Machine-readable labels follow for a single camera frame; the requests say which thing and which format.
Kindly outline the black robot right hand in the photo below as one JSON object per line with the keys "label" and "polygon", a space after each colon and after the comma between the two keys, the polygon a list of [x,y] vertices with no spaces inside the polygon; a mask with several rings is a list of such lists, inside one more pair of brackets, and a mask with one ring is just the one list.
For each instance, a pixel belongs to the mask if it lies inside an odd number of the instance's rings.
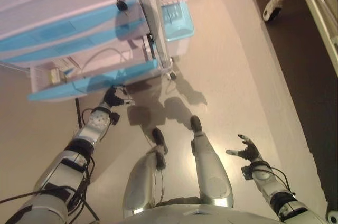
{"label": "black robot right hand", "polygon": [[246,145],[246,148],[243,150],[226,150],[227,154],[240,157],[250,162],[262,160],[257,147],[249,137],[242,134],[238,134],[238,137],[242,140],[242,143]]}

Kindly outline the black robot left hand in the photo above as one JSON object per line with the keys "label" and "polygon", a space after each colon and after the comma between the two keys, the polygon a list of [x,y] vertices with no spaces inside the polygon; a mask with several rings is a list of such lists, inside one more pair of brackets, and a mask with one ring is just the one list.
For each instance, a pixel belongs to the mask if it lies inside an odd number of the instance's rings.
{"label": "black robot left hand", "polygon": [[[127,98],[122,98],[117,95],[117,91],[121,91]],[[111,86],[103,97],[103,102],[110,108],[121,105],[134,105],[135,101],[130,98],[125,85]]]}

